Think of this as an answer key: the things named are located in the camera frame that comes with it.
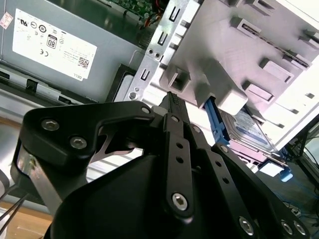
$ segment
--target blue drive rail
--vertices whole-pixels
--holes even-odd
[[[223,143],[227,146],[230,146],[231,139],[229,137],[229,134],[227,132],[226,126],[223,122],[219,109],[217,108],[215,104],[215,98],[214,97],[209,98],[209,100],[205,103],[204,107],[209,118],[210,128],[213,133],[215,142]],[[274,172],[272,168],[274,167],[277,169],[276,174],[279,173],[279,171],[281,170],[280,171],[281,181],[287,182],[293,177],[291,169],[289,167],[279,165],[269,158],[266,161],[264,161],[264,163],[258,166],[259,170],[261,170],[262,172],[272,177],[274,176],[274,174],[272,174]]]
[[[213,133],[216,143],[223,143],[229,146],[229,135],[223,123],[222,117],[219,110],[215,104],[215,98],[210,97],[205,103],[205,110],[207,112],[210,128]]]

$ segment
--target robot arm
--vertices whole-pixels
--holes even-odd
[[[133,148],[143,156],[86,182],[90,162]],[[152,109],[120,102],[28,112],[11,174],[54,215],[45,238],[310,238],[227,146],[208,145],[172,93]]]

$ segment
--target blue plastic tab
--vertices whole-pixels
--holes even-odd
[[[215,104],[213,99],[212,98],[209,99],[205,104],[205,109],[208,114],[210,128],[213,133],[215,142],[229,145],[229,141],[225,139],[225,136],[223,133],[223,131],[225,130],[225,125],[223,122],[220,122],[220,120],[218,119],[217,117],[218,113],[215,111],[213,104]]]
[[[290,167],[286,167],[283,171],[280,172],[280,180],[282,182],[287,182],[293,177],[293,174],[291,173]]]

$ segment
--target power supply label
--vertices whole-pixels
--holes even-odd
[[[12,50],[82,81],[89,77],[97,47],[16,9]]]

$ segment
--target barcode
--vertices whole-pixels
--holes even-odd
[[[80,57],[78,66],[81,66],[81,67],[83,67],[84,69],[88,69],[89,63],[90,63],[89,60]]]

